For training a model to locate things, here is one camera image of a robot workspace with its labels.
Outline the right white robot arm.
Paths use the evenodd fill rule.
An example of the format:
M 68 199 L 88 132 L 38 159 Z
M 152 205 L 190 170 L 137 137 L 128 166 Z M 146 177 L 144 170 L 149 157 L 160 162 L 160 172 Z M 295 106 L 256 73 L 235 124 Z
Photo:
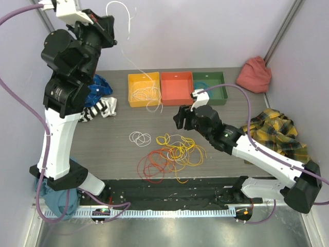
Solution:
M 268 149 L 241 129 L 222 123 L 218 112 L 209 105 L 198 108 L 182 105 L 173 120 L 178 129 L 195 130 L 214 149 L 246 160 L 273 176 L 273 179 L 244 177 L 241 185 L 232 190 L 236 202 L 269 198 L 284 201 L 303 214 L 315 205 L 322 182 L 319 165 L 313 161 L 304 164 Z

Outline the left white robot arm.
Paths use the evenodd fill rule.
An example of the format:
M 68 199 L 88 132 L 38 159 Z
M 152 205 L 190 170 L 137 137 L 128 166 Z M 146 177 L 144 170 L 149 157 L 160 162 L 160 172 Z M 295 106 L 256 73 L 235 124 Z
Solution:
M 29 172 L 42 175 L 54 191 L 82 189 L 92 194 L 96 204 L 109 201 L 105 183 L 87 168 L 70 158 L 74 132 L 83 111 L 103 48 L 117 44 L 114 17 L 98 16 L 90 9 L 82 11 L 92 21 L 74 21 L 67 29 L 47 36 L 41 58 L 53 71 L 45 86 L 43 105 L 48 130 L 45 131 L 42 155 Z

